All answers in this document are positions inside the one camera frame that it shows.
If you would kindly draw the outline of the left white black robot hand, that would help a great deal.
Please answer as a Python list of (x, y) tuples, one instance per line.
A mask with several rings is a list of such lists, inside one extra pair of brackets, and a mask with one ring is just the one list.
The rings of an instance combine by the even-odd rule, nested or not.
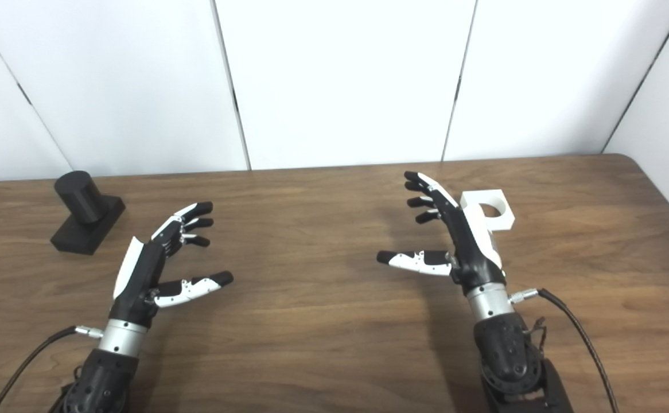
[(216, 292), (234, 280), (229, 271), (161, 282), (166, 261), (187, 245), (206, 248), (211, 241), (193, 233), (214, 224), (210, 201), (190, 204), (169, 216), (148, 241), (133, 237), (116, 278), (108, 318), (122, 325), (150, 328), (160, 308), (177, 306)]

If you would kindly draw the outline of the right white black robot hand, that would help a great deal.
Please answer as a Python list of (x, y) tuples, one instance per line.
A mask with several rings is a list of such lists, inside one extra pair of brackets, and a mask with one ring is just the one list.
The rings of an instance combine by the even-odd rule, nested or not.
[(376, 260), (390, 267), (419, 274), (448, 276), (465, 294), (484, 284), (505, 284), (500, 254), (493, 245), (479, 206), (458, 203), (436, 180), (420, 172), (405, 172), (405, 188), (421, 193), (406, 201), (411, 208), (426, 207), (415, 221), (439, 220), (447, 227), (453, 243), (448, 251), (379, 251)]

